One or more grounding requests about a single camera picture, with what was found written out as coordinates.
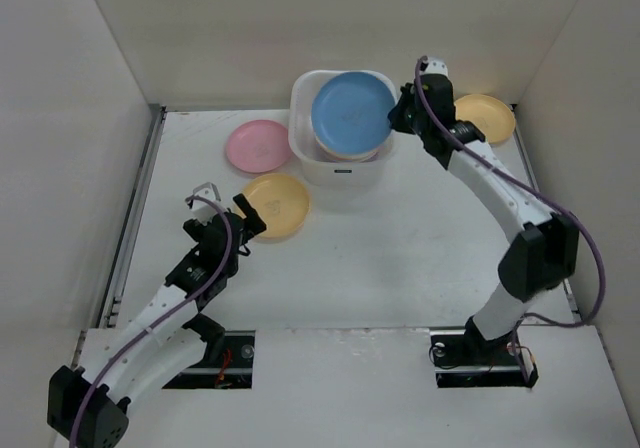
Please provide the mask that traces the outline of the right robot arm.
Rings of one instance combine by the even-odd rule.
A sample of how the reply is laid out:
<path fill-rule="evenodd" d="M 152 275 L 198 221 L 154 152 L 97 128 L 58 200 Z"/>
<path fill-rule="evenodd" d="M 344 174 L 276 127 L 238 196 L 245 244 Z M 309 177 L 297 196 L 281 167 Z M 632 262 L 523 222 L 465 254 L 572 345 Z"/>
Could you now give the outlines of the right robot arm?
<path fill-rule="evenodd" d="M 484 134 L 457 118 L 446 75 L 424 73 L 402 86 L 388 119 L 392 130 L 418 136 L 425 151 L 474 193 L 509 244 L 496 289 L 468 319 L 453 349 L 458 358 L 485 363 L 506 345 L 535 300 L 574 273 L 579 230 L 567 215 L 517 186 Z"/>

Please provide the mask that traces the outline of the cream plate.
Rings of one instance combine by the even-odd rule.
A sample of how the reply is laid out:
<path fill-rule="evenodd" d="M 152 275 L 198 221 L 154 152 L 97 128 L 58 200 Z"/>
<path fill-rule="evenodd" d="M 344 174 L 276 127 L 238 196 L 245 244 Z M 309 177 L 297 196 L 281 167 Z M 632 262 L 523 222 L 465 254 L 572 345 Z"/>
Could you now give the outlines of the cream plate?
<path fill-rule="evenodd" d="M 315 142 L 316 144 L 319 146 L 319 148 L 326 154 L 326 153 L 331 153 L 331 154 L 335 154 L 336 156 L 339 157 L 357 157 L 357 156 L 367 156 L 369 154 L 372 153 L 378 153 L 380 148 L 377 147 L 373 150 L 367 151 L 367 152 L 363 152 L 363 153 L 357 153 L 357 154 L 345 154 L 345 153 L 339 153 L 336 151 L 331 150 L 329 147 L 327 147 L 324 143 L 321 142 L 321 140 L 315 136 Z"/>

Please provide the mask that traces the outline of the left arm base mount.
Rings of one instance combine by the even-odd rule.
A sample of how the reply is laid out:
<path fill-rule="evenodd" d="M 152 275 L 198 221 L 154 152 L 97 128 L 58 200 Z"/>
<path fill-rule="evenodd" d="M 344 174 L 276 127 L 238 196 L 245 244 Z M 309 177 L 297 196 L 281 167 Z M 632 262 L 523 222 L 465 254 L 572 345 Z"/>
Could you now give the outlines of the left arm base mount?
<path fill-rule="evenodd" d="M 251 389 L 255 341 L 253 330 L 227 331 L 221 341 L 208 343 L 203 358 L 176 375 L 164 389 Z"/>

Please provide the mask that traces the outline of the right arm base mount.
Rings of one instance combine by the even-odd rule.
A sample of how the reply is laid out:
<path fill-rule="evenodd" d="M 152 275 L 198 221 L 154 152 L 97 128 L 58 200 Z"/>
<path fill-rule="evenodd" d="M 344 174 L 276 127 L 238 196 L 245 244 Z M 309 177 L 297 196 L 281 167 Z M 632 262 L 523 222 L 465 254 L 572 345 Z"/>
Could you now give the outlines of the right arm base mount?
<path fill-rule="evenodd" d="M 520 344 L 501 342 L 488 353 L 473 354 L 460 333 L 431 336 L 428 356 L 438 388 L 532 389 L 539 371 L 531 350 Z"/>

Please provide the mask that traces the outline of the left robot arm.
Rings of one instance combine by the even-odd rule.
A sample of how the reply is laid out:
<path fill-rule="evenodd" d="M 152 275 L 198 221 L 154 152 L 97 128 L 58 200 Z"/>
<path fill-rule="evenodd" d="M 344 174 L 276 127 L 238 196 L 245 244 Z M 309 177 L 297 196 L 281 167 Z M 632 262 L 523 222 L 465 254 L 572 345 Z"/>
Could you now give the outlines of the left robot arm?
<path fill-rule="evenodd" d="M 194 216 L 183 229 L 194 247 L 98 355 L 50 378 L 47 423 L 70 446 L 116 446 L 149 395 L 184 369 L 223 356 L 225 330 L 203 310 L 236 275 L 247 243 L 266 229 L 244 195 L 233 201 L 238 213 L 202 191 L 188 197 Z"/>

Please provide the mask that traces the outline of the blue plate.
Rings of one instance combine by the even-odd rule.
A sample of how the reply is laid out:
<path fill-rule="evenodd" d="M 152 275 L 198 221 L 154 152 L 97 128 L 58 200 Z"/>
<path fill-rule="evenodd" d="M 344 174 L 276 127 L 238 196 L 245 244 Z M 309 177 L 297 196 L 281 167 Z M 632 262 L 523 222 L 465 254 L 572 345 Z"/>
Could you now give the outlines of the blue plate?
<path fill-rule="evenodd" d="M 312 102 L 311 123 L 321 147 L 339 157 L 364 156 L 391 134 L 394 93 L 376 76 L 349 71 L 325 83 Z"/>

